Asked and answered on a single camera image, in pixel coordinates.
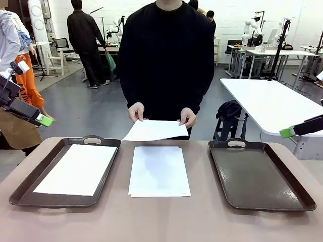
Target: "black hair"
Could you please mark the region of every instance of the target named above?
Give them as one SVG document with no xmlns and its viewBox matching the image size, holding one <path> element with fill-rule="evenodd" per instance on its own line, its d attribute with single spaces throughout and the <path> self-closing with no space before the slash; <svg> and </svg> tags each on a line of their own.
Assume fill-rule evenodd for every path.
<svg viewBox="0 0 323 242">
<path fill-rule="evenodd" d="M 207 17 L 213 18 L 214 17 L 214 12 L 213 11 L 208 11 L 206 14 Z"/>
<path fill-rule="evenodd" d="M 188 5 L 191 6 L 193 9 L 197 10 L 198 9 L 198 0 L 190 0 Z"/>
<path fill-rule="evenodd" d="M 81 10 L 82 9 L 82 0 L 71 0 L 72 6 L 74 10 Z"/>
</svg>

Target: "green plastic bag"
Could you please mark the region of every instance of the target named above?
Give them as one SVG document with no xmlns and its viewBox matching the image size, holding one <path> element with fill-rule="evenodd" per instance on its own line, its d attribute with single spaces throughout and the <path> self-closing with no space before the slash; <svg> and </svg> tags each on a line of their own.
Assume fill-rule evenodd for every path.
<svg viewBox="0 0 323 242">
<path fill-rule="evenodd" d="M 106 59 L 107 59 L 107 63 L 109 64 L 110 66 L 110 71 L 114 71 L 117 67 L 115 61 L 113 60 L 113 58 L 111 57 L 111 55 L 109 53 L 105 53 L 105 56 L 106 56 Z"/>
</svg>

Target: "white brick wall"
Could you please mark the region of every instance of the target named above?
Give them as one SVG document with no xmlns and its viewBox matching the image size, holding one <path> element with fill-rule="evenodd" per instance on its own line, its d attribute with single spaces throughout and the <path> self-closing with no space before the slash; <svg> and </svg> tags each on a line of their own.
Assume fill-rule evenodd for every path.
<svg viewBox="0 0 323 242">
<path fill-rule="evenodd" d="M 48 0 L 54 30 L 57 38 L 68 37 L 67 17 L 73 12 L 70 0 Z M 153 2 L 153 0 L 83 0 L 83 11 L 90 13 L 93 10 L 104 7 L 92 14 L 100 29 L 102 29 L 100 17 L 104 17 L 105 30 L 113 24 L 115 17 L 126 17 L 134 11 Z M 317 45 L 323 30 L 323 14 L 321 12 L 321 0 L 258 0 L 236 2 L 220 0 L 199 0 L 202 9 L 215 12 L 217 23 L 216 36 L 221 38 L 219 49 L 220 63 L 228 63 L 230 58 L 224 54 L 229 39 L 241 39 L 244 33 L 244 22 L 254 16 L 254 12 L 265 11 L 263 33 L 264 40 L 269 38 L 271 30 L 278 27 L 278 23 L 284 17 L 292 18 L 290 34 L 287 42 L 295 49 L 299 45 Z"/>
</svg>

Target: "tray handle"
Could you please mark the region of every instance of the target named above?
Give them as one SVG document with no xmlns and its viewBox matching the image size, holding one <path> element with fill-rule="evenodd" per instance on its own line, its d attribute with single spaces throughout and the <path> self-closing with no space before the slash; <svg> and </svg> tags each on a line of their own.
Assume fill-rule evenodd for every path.
<svg viewBox="0 0 323 242">
<path fill-rule="evenodd" d="M 244 146 L 242 145 L 234 145 L 234 146 L 230 146 L 229 143 L 230 142 L 233 142 L 233 141 L 238 141 L 238 142 L 241 142 L 244 144 Z M 246 141 L 246 140 L 243 140 L 243 139 L 240 139 L 240 138 L 232 138 L 232 139 L 229 139 L 227 140 L 227 146 L 228 148 L 249 148 L 249 146 L 251 145 L 250 142 Z"/>
<path fill-rule="evenodd" d="M 100 140 L 100 144 L 105 140 L 104 138 L 97 136 L 97 135 L 88 135 L 88 136 L 81 138 L 80 140 L 83 142 L 84 145 L 86 145 L 85 140 L 93 139 L 93 138 Z"/>
</svg>

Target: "person in background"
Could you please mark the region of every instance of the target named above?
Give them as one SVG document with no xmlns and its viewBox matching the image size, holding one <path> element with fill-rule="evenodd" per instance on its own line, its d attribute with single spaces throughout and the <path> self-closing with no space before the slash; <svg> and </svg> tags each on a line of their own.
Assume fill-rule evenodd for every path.
<svg viewBox="0 0 323 242">
<path fill-rule="evenodd" d="M 20 50 L 20 40 L 11 20 L 11 14 L 0 7 L 0 72 L 10 68 Z M 8 144 L 15 149 L 22 149 L 28 156 L 40 143 L 41 138 L 35 125 L 23 121 L 0 107 L 0 130 L 5 138 L 1 144 Z"/>
<path fill-rule="evenodd" d="M 110 80 L 104 79 L 103 65 L 96 39 L 106 52 L 107 46 L 95 20 L 82 11 L 82 0 L 72 0 L 74 12 L 67 18 L 69 39 L 75 52 L 80 55 L 90 85 L 97 89 L 97 84 L 105 86 Z"/>
<path fill-rule="evenodd" d="M 21 22 L 19 16 L 16 13 L 9 12 L 11 14 L 11 20 L 13 21 L 16 30 L 17 31 L 22 31 L 24 34 L 26 34 L 29 38 L 29 32 L 25 28 L 24 24 Z M 29 105 L 33 105 L 37 108 L 39 108 L 40 112 L 49 117 L 52 120 L 55 120 L 52 118 L 45 110 L 44 108 L 44 99 L 40 95 L 40 93 L 37 91 L 36 86 L 35 86 L 35 75 L 34 71 L 32 69 L 32 63 L 31 63 L 31 58 L 29 55 L 29 50 L 30 52 L 37 58 L 37 52 L 32 46 L 32 44 L 29 45 L 28 48 L 25 48 L 24 50 L 20 51 L 15 62 L 19 63 L 21 61 L 25 61 L 28 67 L 30 68 L 29 71 L 22 75 L 16 75 L 17 83 L 20 86 L 20 94 L 22 99 L 28 103 Z"/>
<path fill-rule="evenodd" d="M 133 123 L 178 120 L 190 134 L 214 75 L 211 24 L 181 0 L 143 7 L 127 20 L 119 73 Z"/>
<path fill-rule="evenodd" d="M 206 14 L 207 18 L 210 20 L 212 27 L 214 29 L 214 35 L 216 34 L 216 28 L 217 28 L 217 24 L 214 21 L 214 12 L 213 11 L 208 11 Z"/>
<path fill-rule="evenodd" d="M 203 9 L 200 9 L 198 7 L 198 0 L 190 0 L 188 2 L 188 5 L 191 6 L 193 9 L 199 11 L 201 14 L 203 14 L 204 16 L 206 16 L 206 11 L 204 11 Z"/>
</svg>

